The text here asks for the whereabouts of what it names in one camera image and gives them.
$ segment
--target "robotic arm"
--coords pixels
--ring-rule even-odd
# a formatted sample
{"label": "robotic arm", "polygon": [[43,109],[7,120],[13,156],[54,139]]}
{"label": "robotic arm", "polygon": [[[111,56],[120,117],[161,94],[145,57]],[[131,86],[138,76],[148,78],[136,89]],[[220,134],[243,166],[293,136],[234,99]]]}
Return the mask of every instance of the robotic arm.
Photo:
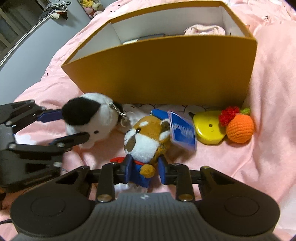
{"label": "robotic arm", "polygon": [[[272,231],[279,207],[268,195],[208,166],[190,170],[158,160],[163,185],[170,193],[122,193],[132,157],[102,169],[81,166],[59,176],[64,152],[88,140],[88,133],[55,139],[48,146],[17,144],[14,134],[34,121],[62,119],[34,101],[0,106],[0,187],[16,192],[44,183],[19,196],[10,215],[19,235],[14,241],[66,240],[231,240],[279,241]],[[95,201],[89,200],[98,183]],[[193,184],[202,200],[196,201]]]}

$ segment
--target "gray ribbed panel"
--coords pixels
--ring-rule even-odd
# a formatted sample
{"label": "gray ribbed panel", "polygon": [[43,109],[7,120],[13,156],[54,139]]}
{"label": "gray ribbed panel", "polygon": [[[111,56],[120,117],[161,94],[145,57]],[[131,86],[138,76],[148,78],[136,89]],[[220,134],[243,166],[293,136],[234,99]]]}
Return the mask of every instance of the gray ribbed panel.
{"label": "gray ribbed panel", "polygon": [[121,194],[96,205],[76,230],[54,238],[18,235],[13,241],[279,241],[271,233],[256,237],[224,234],[206,223],[193,203],[174,200],[170,193]]}

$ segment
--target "plush toy nose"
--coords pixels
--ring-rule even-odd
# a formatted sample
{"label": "plush toy nose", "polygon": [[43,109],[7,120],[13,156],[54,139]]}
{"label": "plush toy nose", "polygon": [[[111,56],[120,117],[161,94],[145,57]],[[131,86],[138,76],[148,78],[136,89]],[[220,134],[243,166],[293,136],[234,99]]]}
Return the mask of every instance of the plush toy nose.
{"label": "plush toy nose", "polygon": [[124,146],[124,149],[128,152],[131,152],[134,148],[136,144],[136,135],[133,135],[128,142],[126,143],[126,145]]}

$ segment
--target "pink bedsheet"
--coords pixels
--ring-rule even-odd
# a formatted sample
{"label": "pink bedsheet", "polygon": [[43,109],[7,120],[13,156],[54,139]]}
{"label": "pink bedsheet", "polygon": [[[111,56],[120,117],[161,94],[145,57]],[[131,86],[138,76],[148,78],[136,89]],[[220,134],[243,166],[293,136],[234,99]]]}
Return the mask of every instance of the pink bedsheet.
{"label": "pink bedsheet", "polygon": [[[16,101],[35,99],[47,108],[61,108],[70,98],[82,94],[60,66],[76,47],[98,29],[108,18],[140,8],[169,3],[172,0],[119,0],[97,15],[83,30],[65,44],[53,57],[41,81],[22,93]],[[218,146],[198,143],[195,156],[172,150],[173,162],[182,162],[191,169],[209,165],[272,196],[281,206],[281,218],[275,233],[289,240],[296,233],[296,13],[285,2],[273,0],[232,0],[233,11],[258,40],[246,105],[251,107],[256,132],[247,145],[222,142]],[[33,123],[17,135],[19,143],[46,143],[65,135],[65,124]],[[80,165],[100,168],[111,158],[124,155],[123,136],[114,131],[107,141],[90,150],[74,150],[65,154],[63,167],[72,170]],[[161,186],[154,180],[153,192],[174,188]],[[22,192],[9,194],[4,200],[0,220],[9,218],[11,202]],[[0,235],[11,240],[16,235],[12,224],[0,226]]]}

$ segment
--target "yellow box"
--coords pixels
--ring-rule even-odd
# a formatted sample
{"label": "yellow box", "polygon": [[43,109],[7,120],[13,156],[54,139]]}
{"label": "yellow box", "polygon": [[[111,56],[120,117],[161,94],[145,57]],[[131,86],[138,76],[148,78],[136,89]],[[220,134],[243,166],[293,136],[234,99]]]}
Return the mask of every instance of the yellow box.
{"label": "yellow box", "polygon": [[[184,36],[195,24],[219,25],[226,36]],[[165,36],[123,45],[154,34]],[[109,20],[62,69],[83,92],[120,103],[241,106],[256,49],[256,39],[223,2],[177,2]]]}

